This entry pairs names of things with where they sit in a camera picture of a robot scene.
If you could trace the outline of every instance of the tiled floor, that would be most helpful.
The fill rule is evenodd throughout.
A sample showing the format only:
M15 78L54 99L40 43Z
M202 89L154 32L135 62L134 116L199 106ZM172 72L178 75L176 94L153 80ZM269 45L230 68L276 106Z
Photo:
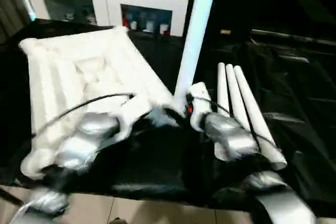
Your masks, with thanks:
M20 199L30 194L21 188L6 188ZM8 224L17 207L0 200L0 224ZM74 194L70 209L59 220L63 224L107 224L116 217L128 224L250 224L248 213L211 210L165 202ZM334 219L320 219L336 224Z

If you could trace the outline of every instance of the black cloth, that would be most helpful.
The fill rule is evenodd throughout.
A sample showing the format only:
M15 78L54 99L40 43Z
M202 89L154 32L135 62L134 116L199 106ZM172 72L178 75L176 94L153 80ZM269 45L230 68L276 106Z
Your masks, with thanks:
M30 150L28 64L17 47L24 38L46 38L105 29L37 20L1 49L2 153L0 180L23 186L30 180L19 172ZM174 92L183 52L180 39L129 36L146 61ZM308 45L255 45L221 42L203 47L194 82L204 81L216 100L217 64L241 65L288 167L285 181L319 216L333 217L336 206L334 150L336 76L334 54L308 50ZM166 110L156 110L135 125L129 140L105 150L74 186L74 191L131 199L184 202L211 208L248 210L248 194L239 185L250 172L269 168L256 156L236 164L214 158L213 143L187 124L171 123ZM156 123L163 119L165 123Z

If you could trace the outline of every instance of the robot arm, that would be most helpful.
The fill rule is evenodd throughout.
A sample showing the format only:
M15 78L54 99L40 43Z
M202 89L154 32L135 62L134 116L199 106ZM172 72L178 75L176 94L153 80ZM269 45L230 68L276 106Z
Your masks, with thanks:
M204 83L191 87L191 95L210 100ZM233 118L211 111L205 100L193 100L191 126L220 143L224 149L221 160L232 162L260 153L252 134ZM257 172L243 181L243 189L251 195L251 215L257 224L316 224L308 205L273 171Z

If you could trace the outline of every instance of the white rod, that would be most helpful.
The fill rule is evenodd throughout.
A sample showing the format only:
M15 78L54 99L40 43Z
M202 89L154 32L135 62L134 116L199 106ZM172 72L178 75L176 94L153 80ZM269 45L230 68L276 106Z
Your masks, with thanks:
M213 0L194 1L174 95L175 105L181 110L184 109L185 95L194 80L212 2Z
M227 111L229 111L229 97L227 95L225 64L222 62L218 64L217 102ZM226 111L220 108L218 108L218 113L224 116L229 116Z
M238 82L233 71L233 66L231 64L226 65L226 74L227 82L229 84L233 115L235 115L235 117L245 129L250 130L250 125L248 123L242 95L240 94Z
M226 72L225 64L220 62L218 64L218 79L217 79L217 102L219 105L223 106L227 111L229 111L229 97L227 94L227 82L226 82ZM218 108L218 113L223 116L229 116L229 113ZM219 143L216 142L214 145L215 148L215 157L219 160L226 161L225 149Z
M236 78L240 87L240 91L242 92L242 96L246 105L248 116L251 120L251 124L253 126L254 132L268 140L270 140L274 145L275 142L271 133L269 132L268 126L265 122L265 119L262 116L260 108L253 96L253 93L246 81L242 68L240 66L235 66L234 68ZM258 138L261 152L267 157L273 164L274 169L280 170L285 168L287 165L286 159L283 154L275 149L270 143L263 140L262 138Z

